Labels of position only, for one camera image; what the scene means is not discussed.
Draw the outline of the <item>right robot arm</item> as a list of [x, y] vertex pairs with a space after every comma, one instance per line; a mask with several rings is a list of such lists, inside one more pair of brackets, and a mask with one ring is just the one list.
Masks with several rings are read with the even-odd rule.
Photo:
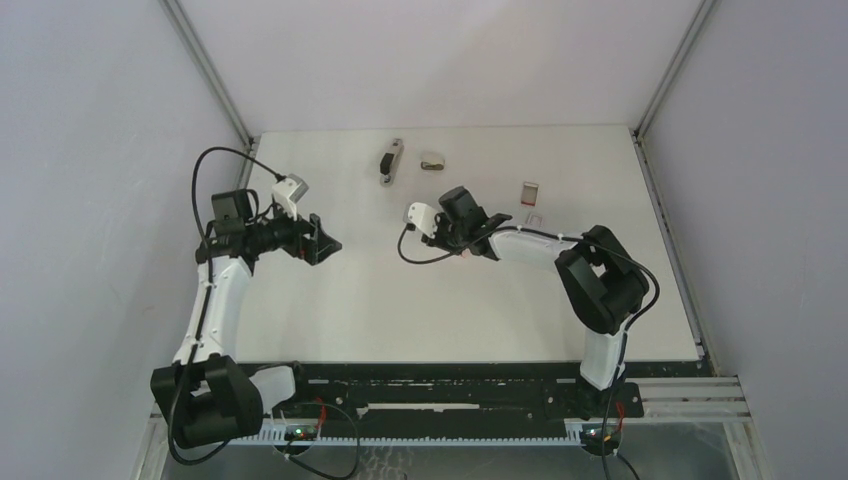
[[407, 230], [447, 260], [463, 253], [512, 261], [555, 273], [577, 319], [586, 328], [578, 402], [592, 416], [605, 415], [618, 400], [632, 325], [658, 301], [656, 276], [633, 259], [615, 234], [595, 225], [578, 236], [548, 233], [489, 215], [463, 186], [443, 194], [435, 207], [409, 205]]

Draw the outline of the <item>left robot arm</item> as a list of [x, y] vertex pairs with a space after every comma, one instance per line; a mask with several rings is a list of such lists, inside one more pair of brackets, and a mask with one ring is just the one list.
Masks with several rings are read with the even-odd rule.
[[251, 436], [277, 406], [298, 417], [311, 407], [311, 388], [283, 363], [247, 373], [234, 357], [238, 322], [261, 255], [283, 251], [315, 266], [339, 252], [315, 214], [297, 208], [302, 187], [272, 188], [270, 209], [254, 212], [247, 189], [216, 194], [214, 218], [202, 226], [195, 253], [198, 289], [186, 334], [170, 365], [153, 371], [151, 392], [180, 449]]

